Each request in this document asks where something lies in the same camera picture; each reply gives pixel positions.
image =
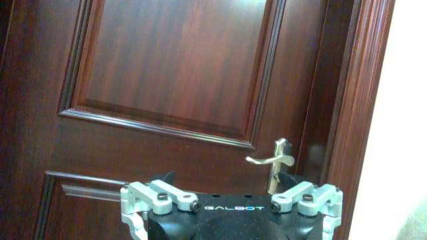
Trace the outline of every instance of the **door handle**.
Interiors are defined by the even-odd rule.
[[[282,164],[291,167],[295,164],[295,159],[290,155],[293,144],[286,138],[281,138],[275,141],[274,157],[267,159],[257,159],[250,156],[246,157],[246,161],[257,165],[271,164],[269,189],[267,192],[273,195],[277,193],[279,180],[279,173],[282,170]]]

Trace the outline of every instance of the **door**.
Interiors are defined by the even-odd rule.
[[[267,192],[299,154],[327,0],[15,1],[2,71],[10,239],[126,239],[119,189]]]

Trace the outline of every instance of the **logo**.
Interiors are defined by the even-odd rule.
[[[255,211],[263,210],[263,206],[205,206],[205,210],[217,211],[217,210],[226,210],[226,211]]]

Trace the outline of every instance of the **raised door panel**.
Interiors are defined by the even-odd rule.
[[[285,0],[83,0],[62,115],[254,147]]]

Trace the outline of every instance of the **silver metal bracket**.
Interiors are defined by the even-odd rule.
[[[181,211],[198,212],[201,208],[197,194],[178,189],[162,180],[154,180],[150,186],[137,181],[121,189],[122,222],[129,225],[133,239],[149,239],[145,229],[147,212],[153,210],[154,214],[166,215],[173,211],[173,203]]]
[[[279,172],[282,170],[282,164],[291,167],[295,164],[295,159],[290,154],[293,144],[286,138],[281,138],[275,141],[274,148],[274,157],[267,159],[257,159],[250,156],[246,157],[246,160],[257,165],[271,164],[270,170],[270,179],[269,179],[269,189],[267,192],[273,195],[277,193],[279,181]]]
[[[322,240],[333,240],[334,230],[342,225],[343,191],[331,184],[317,187],[303,181],[286,192],[271,196],[271,210],[277,213],[290,212],[297,203],[302,215],[325,215]]]

